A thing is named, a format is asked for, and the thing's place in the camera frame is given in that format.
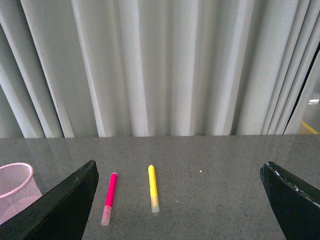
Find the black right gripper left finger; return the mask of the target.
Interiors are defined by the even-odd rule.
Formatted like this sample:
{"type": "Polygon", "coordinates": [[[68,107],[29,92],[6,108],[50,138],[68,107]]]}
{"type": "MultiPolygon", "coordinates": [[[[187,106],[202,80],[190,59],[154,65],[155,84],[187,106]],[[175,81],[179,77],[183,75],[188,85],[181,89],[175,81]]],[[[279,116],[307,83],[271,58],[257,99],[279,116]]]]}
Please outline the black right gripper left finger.
{"type": "Polygon", "coordinates": [[[99,173],[88,161],[0,226],[2,240],[80,240],[94,201],[99,173]]]}

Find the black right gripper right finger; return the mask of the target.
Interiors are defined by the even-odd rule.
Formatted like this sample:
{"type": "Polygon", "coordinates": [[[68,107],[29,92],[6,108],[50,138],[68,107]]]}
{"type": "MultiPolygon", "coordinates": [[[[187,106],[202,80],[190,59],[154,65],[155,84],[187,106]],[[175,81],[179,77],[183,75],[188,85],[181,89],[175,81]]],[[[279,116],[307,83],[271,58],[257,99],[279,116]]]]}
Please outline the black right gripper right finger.
{"type": "Polygon", "coordinates": [[[320,190],[269,161],[260,179],[272,211],[287,240],[320,238],[320,190]]]}

